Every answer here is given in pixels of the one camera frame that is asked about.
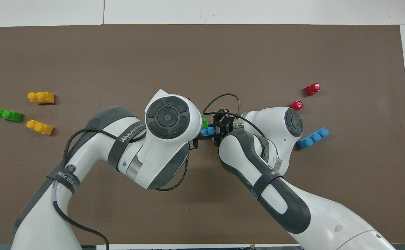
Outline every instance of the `brown mat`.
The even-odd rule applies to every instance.
[[[302,89],[319,82],[321,92]],[[143,120],[158,89],[190,98],[201,110],[225,92],[242,111],[299,99],[305,134],[331,135],[295,150],[285,176],[338,201],[390,242],[405,242],[405,76],[398,26],[99,25],[0,27],[0,244],[59,162],[67,138],[101,108],[125,106]],[[56,104],[26,95],[49,91]],[[212,110],[230,108],[233,98]],[[52,136],[25,127],[55,126]],[[79,223],[112,243],[294,243],[233,175],[217,148],[201,141],[188,176],[172,192],[145,191],[97,163],[69,206]],[[76,230],[82,244],[102,244]]]

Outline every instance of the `black cable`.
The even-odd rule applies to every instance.
[[[147,134],[147,133],[143,133],[141,136],[132,139],[129,143],[136,142],[136,141],[140,141],[142,138],[145,137],[146,134]]]
[[[93,233],[93,234],[101,237],[105,241],[105,245],[107,246],[107,250],[109,250],[110,243],[108,242],[108,239],[105,237],[105,235],[103,235],[103,234],[99,233],[98,231],[95,231],[95,230],[93,230],[91,228],[87,228],[86,226],[82,226],[79,223],[72,220],[70,217],[68,217],[67,215],[64,214],[62,209],[60,209],[59,204],[57,204],[57,201],[53,201],[52,204],[54,205],[54,209],[56,210],[57,214],[60,215],[60,217],[62,217],[63,220],[65,220],[69,224],[77,227],[78,229],[82,229],[83,231],[87,231],[87,232]]]
[[[96,245],[80,245],[82,249],[96,250]]]
[[[63,160],[62,160],[62,161],[63,161],[63,164],[66,165],[66,163],[68,162],[68,161],[67,161],[67,158],[68,158],[68,150],[69,150],[69,146],[71,145],[71,142],[73,141],[73,139],[74,139],[76,136],[78,136],[79,134],[81,134],[81,133],[83,133],[83,132],[97,132],[97,133],[102,133],[102,134],[104,134],[104,135],[106,135],[106,136],[108,136],[108,137],[110,137],[110,138],[115,139],[115,140],[118,139],[117,136],[112,135],[112,134],[108,133],[108,132],[105,131],[105,130],[100,130],[100,129],[98,129],[98,128],[82,128],[81,130],[79,130],[79,131],[75,132],[74,134],[72,134],[71,137],[68,139],[68,141],[67,141],[67,143],[66,143],[66,146],[65,146],[65,149],[64,149],[64,155],[63,155]]]
[[[203,115],[227,114],[227,115],[235,116],[235,117],[237,117],[237,118],[240,118],[240,119],[244,120],[244,122],[249,123],[254,129],[256,129],[256,130],[258,131],[258,133],[261,134],[262,137],[266,138],[266,136],[264,135],[264,133],[263,133],[257,126],[255,126],[255,124],[253,124],[251,121],[245,119],[244,117],[240,116],[239,114],[233,114],[233,113],[231,113],[231,112],[224,112],[224,111],[217,111],[217,112],[209,112],[209,113],[206,113],[207,109],[210,107],[210,105],[212,105],[212,103],[214,103],[216,100],[218,100],[219,98],[221,98],[221,97],[223,97],[223,96],[225,96],[225,95],[231,95],[231,96],[235,97],[235,98],[238,100],[238,103],[239,103],[239,98],[238,98],[238,96],[236,96],[236,95],[234,95],[234,94],[231,94],[231,93],[222,94],[222,95],[216,97],[215,99],[213,99],[213,100],[205,107],[205,109],[202,111],[202,114],[203,114]]]
[[[226,95],[231,95],[231,96],[235,97],[236,100],[238,100],[238,113],[240,113],[241,109],[240,109],[240,107],[239,107],[239,97],[238,97],[237,95],[231,94],[231,93],[225,93],[225,94],[219,95],[217,98],[213,99],[213,100],[207,105],[207,107],[204,109],[204,111],[202,111],[202,113],[205,113],[212,103],[214,103],[216,100],[218,100],[219,98],[224,97],[224,96],[226,96]]]
[[[156,188],[155,190],[165,192],[165,191],[171,191],[171,190],[179,187],[179,185],[184,181],[184,178],[187,175],[187,168],[188,168],[188,158],[185,160],[184,174],[182,175],[182,178],[180,179],[180,181],[176,185],[174,185],[174,186],[172,186],[170,188]]]
[[[63,160],[62,160],[62,163],[63,163],[64,165],[66,165],[66,163],[69,161],[69,159],[68,159],[68,150],[69,150],[69,147],[70,147],[70,145],[71,145],[71,142],[73,141],[73,139],[74,139],[76,136],[78,136],[79,134],[81,134],[81,133],[83,133],[83,132],[97,132],[97,133],[102,133],[102,134],[104,134],[104,135],[106,135],[106,136],[108,136],[108,137],[110,137],[110,138],[112,138],[112,139],[115,139],[115,140],[118,139],[117,136],[112,135],[112,134],[110,134],[110,133],[108,133],[107,131],[104,131],[104,130],[100,130],[100,129],[97,129],[97,128],[83,128],[83,129],[81,129],[81,130],[75,132],[75,133],[74,133],[73,135],[71,135],[71,137],[68,139],[68,141],[67,141],[67,143],[66,143],[66,146],[65,146],[65,149],[64,149],[64,155],[63,155]],[[138,138],[136,138],[136,141],[139,141],[139,140],[142,139],[143,137],[145,137],[145,134],[142,135],[142,136],[139,136]],[[83,231],[87,231],[87,232],[93,233],[93,234],[95,234],[95,235],[101,237],[101,238],[104,239],[104,241],[105,241],[105,245],[107,246],[107,250],[109,250],[109,242],[108,242],[108,239],[105,237],[105,235],[103,235],[103,234],[99,233],[98,231],[95,231],[95,230],[93,230],[93,229],[91,229],[91,228],[87,228],[86,226],[80,225],[79,223],[75,222],[75,221],[72,220],[70,217],[68,217],[66,214],[64,214],[64,212],[62,211],[62,209],[60,209],[60,208],[59,208],[59,205],[57,204],[57,198],[56,198],[56,197],[55,197],[55,200],[52,202],[52,204],[53,204],[54,209],[56,210],[57,214],[58,214],[60,217],[62,217],[63,220],[65,220],[65,221],[68,222],[69,224],[71,224],[71,225],[73,225],[73,226],[75,226],[75,227],[77,227],[77,228],[79,228],[79,229],[82,229]]]

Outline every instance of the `blue lego brick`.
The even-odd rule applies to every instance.
[[[308,137],[302,139],[301,141],[297,141],[297,142],[298,142],[298,145],[302,149],[307,149],[308,147],[312,146],[316,142],[321,141],[323,138],[325,138],[328,135],[329,135],[329,130],[327,130],[326,128],[320,128],[319,130],[310,134]]]
[[[212,136],[216,134],[216,128],[215,127],[203,128],[201,130],[201,133],[203,136]]]

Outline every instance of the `table surface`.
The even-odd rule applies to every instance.
[[[0,0],[0,26],[102,23],[405,24],[405,1]],[[400,29],[405,64],[405,25]]]

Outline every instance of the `yellow lego brick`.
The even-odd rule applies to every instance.
[[[30,120],[26,123],[26,127],[31,130],[37,131],[42,134],[51,134],[53,126],[46,125],[44,123],[38,122],[36,120]]]
[[[54,103],[54,94],[50,92],[29,92],[28,99],[37,104]]]

